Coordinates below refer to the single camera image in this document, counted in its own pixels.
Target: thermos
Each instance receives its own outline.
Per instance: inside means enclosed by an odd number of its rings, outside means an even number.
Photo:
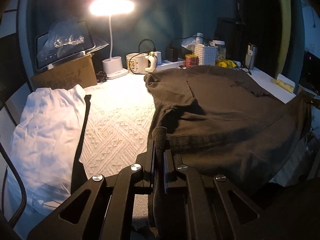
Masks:
[[[258,48],[255,45],[249,44],[248,52],[245,56],[245,65],[250,69],[253,70],[256,58],[257,58]]]

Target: white lamp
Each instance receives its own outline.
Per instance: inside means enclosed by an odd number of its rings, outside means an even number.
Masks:
[[[124,76],[128,73],[127,69],[122,67],[121,57],[112,57],[113,37],[111,27],[111,16],[113,14],[129,13],[133,10],[134,3],[128,0],[95,0],[90,6],[90,11],[93,15],[109,16],[110,29],[110,58],[105,59],[103,63],[103,70],[107,74],[108,79],[114,79]]]

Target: metal bolt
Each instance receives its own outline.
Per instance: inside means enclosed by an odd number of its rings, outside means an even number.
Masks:
[[[138,171],[140,169],[141,169],[141,165],[138,164],[138,163],[135,163],[135,164],[131,165],[131,170],[133,170],[133,171]]]
[[[222,174],[218,174],[216,175],[216,180],[220,181],[220,182],[225,182],[227,180],[226,176],[222,175]]]
[[[101,181],[103,179],[103,176],[101,174],[96,174],[96,175],[92,176],[92,179],[94,181]]]
[[[179,171],[186,171],[187,168],[188,168],[188,166],[185,165],[185,164],[181,164],[181,165],[179,165],[177,168],[178,168]]]

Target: white mug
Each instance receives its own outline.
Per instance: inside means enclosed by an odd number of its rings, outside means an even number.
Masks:
[[[126,56],[127,68],[129,72],[144,74],[153,72],[156,69],[156,57],[147,53],[131,53]]]

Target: cardboard box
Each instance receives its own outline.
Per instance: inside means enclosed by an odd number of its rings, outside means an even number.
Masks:
[[[69,90],[76,84],[82,88],[97,84],[96,74],[92,63],[92,54],[63,63],[31,78],[37,88],[64,88]]]

